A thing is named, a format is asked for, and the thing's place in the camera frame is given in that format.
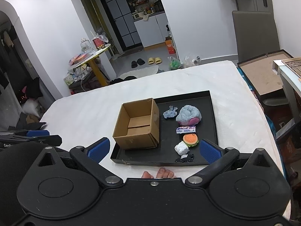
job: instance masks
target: white pillow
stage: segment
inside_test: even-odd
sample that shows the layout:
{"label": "white pillow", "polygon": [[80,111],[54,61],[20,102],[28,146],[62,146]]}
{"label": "white pillow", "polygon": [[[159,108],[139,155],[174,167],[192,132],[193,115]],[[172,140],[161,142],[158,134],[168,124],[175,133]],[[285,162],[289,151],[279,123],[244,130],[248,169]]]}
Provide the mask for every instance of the white pillow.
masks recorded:
{"label": "white pillow", "polygon": [[37,100],[28,99],[25,104],[22,105],[22,110],[25,114],[32,114],[36,117],[40,117],[39,103]]}

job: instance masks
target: mattress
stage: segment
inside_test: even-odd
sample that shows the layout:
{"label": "mattress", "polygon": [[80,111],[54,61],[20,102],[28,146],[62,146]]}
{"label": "mattress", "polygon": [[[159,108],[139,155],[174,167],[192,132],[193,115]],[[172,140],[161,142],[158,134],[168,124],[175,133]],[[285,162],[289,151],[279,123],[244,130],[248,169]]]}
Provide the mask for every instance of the mattress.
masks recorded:
{"label": "mattress", "polygon": [[[112,134],[123,103],[146,98],[210,90],[219,145],[232,146],[241,153],[266,149],[283,173],[280,155],[265,115],[231,61],[221,61],[186,69],[163,72],[111,86],[78,93],[55,101],[41,121],[47,122],[50,134],[58,134],[60,148],[89,146],[102,137],[109,138],[109,154],[100,164],[124,181],[141,177],[144,171],[153,176],[159,167],[116,164],[110,159],[115,145]],[[199,167],[166,167],[183,181],[202,169]],[[290,204],[285,217],[290,216]]]}

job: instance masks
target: white cabinet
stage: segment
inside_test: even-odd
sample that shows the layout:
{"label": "white cabinet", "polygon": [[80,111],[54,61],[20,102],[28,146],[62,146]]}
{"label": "white cabinet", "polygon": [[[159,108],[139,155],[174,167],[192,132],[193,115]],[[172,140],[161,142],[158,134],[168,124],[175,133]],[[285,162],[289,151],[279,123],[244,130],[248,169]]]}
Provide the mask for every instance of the white cabinet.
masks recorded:
{"label": "white cabinet", "polygon": [[166,13],[156,15],[156,19],[157,19],[157,23],[159,25],[162,37],[165,40],[165,37],[169,36],[168,32],[167,32],[167,28],[166,28],[166,25],[168,25]]}
{"label": "white cabinet", "polygon": [[159,44],[165,41],[163,39],[160,28],[158,26],[156,16],[148,18],[148,21],[143,19],[136,21],[136,29],[141,39],[143,47]]}

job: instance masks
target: black slipper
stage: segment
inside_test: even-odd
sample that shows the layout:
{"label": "black slipper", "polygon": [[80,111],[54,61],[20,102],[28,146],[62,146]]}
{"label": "black slipper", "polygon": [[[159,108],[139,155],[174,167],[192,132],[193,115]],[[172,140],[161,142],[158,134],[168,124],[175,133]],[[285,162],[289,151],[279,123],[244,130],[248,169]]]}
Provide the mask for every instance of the black slipper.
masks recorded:
{"label": "black slipper", "polygon": [[136,68],[138,65],[137,65],[137,62],[136,61],[132,61],[132,68]]}
{"label": "black slipper", "polygon": [[138,63],[139,65],[143,65],[143,64],[145,64],[145,61],[144,61],[143,59],[138,59],[138,60],[137,60],[137,63]]}

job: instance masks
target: slipper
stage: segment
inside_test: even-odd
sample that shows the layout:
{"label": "slipper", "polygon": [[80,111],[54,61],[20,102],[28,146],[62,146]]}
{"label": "slipper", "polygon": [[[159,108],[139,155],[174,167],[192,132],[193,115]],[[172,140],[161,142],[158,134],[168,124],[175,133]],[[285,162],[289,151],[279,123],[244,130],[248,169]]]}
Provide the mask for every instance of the slipper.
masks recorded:
{"label": "slipper", "polygon": [[155,58],[155,62],[156,62],[156,64],[159,64],[159,63],[162,63],[162,59],[161,58]]}
{"label": "slipper", "polygon": [[143,59],[137,59],[137,64],[143,65],[145,64],[145,61]]}
{"label": "slipper", "polygon": [[138,66],[137,62],[136,61],[132,61],[131,66],[132,66],[132,68],[136,68]]}
{"label": "slipper", "polygon": [[149,58],[149,59],[148,59],[148,64],[152,64],[152,63],[154,63],[154,62],[155,62],[154,58]]}

